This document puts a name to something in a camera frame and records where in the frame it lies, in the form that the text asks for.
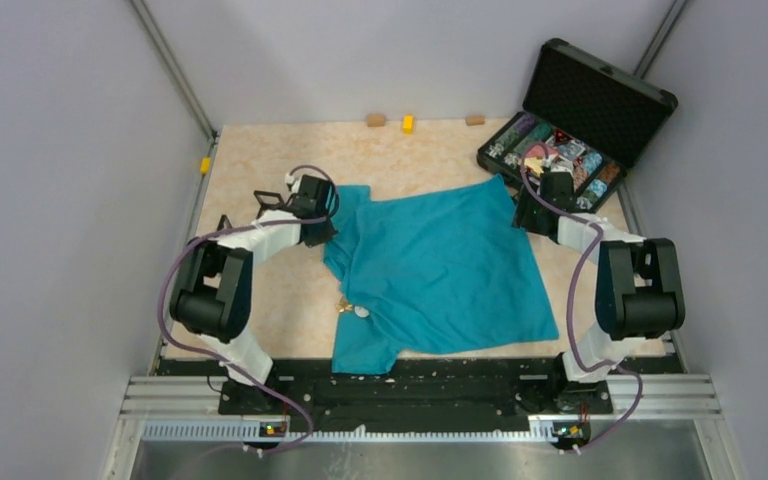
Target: teal cloth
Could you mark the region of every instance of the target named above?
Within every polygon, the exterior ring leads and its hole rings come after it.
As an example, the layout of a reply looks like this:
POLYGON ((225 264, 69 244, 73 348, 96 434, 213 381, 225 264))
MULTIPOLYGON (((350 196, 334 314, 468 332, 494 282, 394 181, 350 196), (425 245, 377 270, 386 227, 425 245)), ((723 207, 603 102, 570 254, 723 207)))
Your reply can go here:
POLYGON ((340 314, 335 373, 382 374, 403 349, 448 354, 558 338, 528 236, 501 177, 373 202, 341 186, 325 265, 366 318, 340 314))

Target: metal floor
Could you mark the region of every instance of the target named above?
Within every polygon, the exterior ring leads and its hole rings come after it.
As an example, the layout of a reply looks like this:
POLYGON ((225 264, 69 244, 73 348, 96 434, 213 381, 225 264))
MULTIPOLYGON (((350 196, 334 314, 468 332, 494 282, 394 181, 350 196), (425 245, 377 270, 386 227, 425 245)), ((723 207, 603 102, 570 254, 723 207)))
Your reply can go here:
MULTIPOLYGON (((168 479, 216 443, 143 442, 132 480, 168 479)), ((175 477, 258 480, 710 479, 692 421, 634 422, 580 457, 546 444, 317 443, 259 460, 226 450, 175 477)))

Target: white wall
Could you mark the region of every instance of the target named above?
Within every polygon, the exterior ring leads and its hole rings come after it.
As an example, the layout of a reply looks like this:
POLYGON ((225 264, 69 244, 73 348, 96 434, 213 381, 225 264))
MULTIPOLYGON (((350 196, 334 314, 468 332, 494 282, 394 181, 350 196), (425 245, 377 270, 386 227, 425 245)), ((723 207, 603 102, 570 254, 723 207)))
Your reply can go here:
POLYGON ((630 184, 679 248, 686 356, 768 478, 768 2, 694 2, 649 80, 680 106, 630 184))
POLYGON ((208 116, 510 116, 552 37, 633 69, 672 0, 151 0, 208 116))
POLYGON ((0 480, 100 474, 206 149, 125 1, 0 1, 0 480))

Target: small cork block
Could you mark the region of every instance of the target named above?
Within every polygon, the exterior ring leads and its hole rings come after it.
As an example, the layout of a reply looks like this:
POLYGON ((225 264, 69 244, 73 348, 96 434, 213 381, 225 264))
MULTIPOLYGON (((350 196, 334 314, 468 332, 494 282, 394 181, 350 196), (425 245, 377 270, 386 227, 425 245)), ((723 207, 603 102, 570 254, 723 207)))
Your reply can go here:
POLYGON ((467 127, 474 127, 476 125, 484 125, 484 115, 467 115, 464 119, 467 127))
POLYGON ((383 127, 387 123, 387 117, 383 113, 370 113, 366 116, 367 127, 383 127))

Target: beige table surface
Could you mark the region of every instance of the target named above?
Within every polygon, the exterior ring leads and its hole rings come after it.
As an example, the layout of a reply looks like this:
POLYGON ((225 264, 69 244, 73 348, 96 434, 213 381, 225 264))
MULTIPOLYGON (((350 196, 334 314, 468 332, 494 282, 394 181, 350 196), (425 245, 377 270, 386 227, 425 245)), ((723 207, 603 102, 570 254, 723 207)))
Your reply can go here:
MULTIPOLYGON (((459 120, 416 120, 405 135, 398 122, 368 128, 365 123, 316 123, 226 126, 211 172, 198 233, 216 228, 222 214, 234 225, 251 222, 258 204, 253 190, 286 192, 284 175, 299 164, 314 164, 337 184, 368 184, 373 200, 386 200, 455 187, 490 178, 475 162, 475 152, 505 123, 488 120, 467 127, 459 120)), ((619 201, 612 197, 599 211, 626 228, 619 201)), ((529 234, 560 331, 555 341, 518 343, 447 357, 555 356, 566 350, 564 315, 570 275, 579 254, 529 234)), ((323 247, 286 249, 254 273, 249 326, 263 349, 276 358, 328 358, 334 347, 338 282, 322 263, 323 247)), ((580 336, 595 322, 596 268, 585 267, 575 302, 575 330, 580 336)), ((189 345, 201 342, 175 324, 173 335, 189 345)), ((659 340, 644 344, 643 355, 663 355, 659 340)), ((192 356, 170 347, 166 358, 192 356)), ((401 357, 431 357, 402 352, 401 357)))

